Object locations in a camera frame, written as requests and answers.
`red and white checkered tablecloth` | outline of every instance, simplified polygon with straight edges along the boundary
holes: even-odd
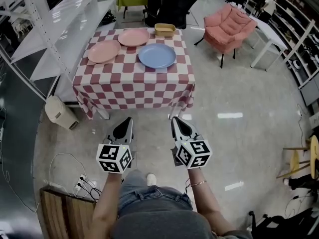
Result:
[[[124,29],[95,32],[73,79],[73,90],[88,118],[98,109],[160,108],[193,105],[195,78],[181,30],[173,37],[151,37],[147,44],[164,43],[176,52],[176,61],[164,69],[143,65],[138,53],[143,46],[121,46],[119,54],[103,64],[89,61],[88,52],[97,42],[117,40]]]

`yellow basket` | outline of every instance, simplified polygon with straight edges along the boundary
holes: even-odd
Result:
[[[157,36],[173,36],[175,31],[176,27],[172,24],[155,24],[155,34]]]

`yellow stool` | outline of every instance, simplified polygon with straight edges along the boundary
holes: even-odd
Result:
[[[311,169],[311,177],[315,179],[316,177],[316,169],[315,169],[315,161],[319,160],[319,143],[318,139],[315,135],[311,137],[310,148],[309,147],[291,147],[291,148],[283,148],[288,150],[294,150],[294,154],[290,159],[290,172],[277,176],[276,178],[290,177],[292,174],[295,174],[307,167],[310,166]],[[310,149],[310,160],[307,161],[299,161],[298,150],[309,150]],[[299,167],[300,164],[307,164],[303,167]]]

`shoe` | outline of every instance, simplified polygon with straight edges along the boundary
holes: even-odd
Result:
[[[286,185],[286,186],[289,186],[289,179],[284,178],[283,179],[283,184]]]
[[[156,176],[153,173],[149,173],[146,176],[146,181],[147,181],[148,186],[156,185]]]

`pink plate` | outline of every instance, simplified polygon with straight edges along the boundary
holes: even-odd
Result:
[[[150,38],[150,33],[143,28],[131,28],[123,31],[118,41],[127,47],[136,47],[146,43]]]
[[[104,63],[114,58],[120,51],[118,41],[106,40],[98,42],[89,51],[88,58],[93,63]]]

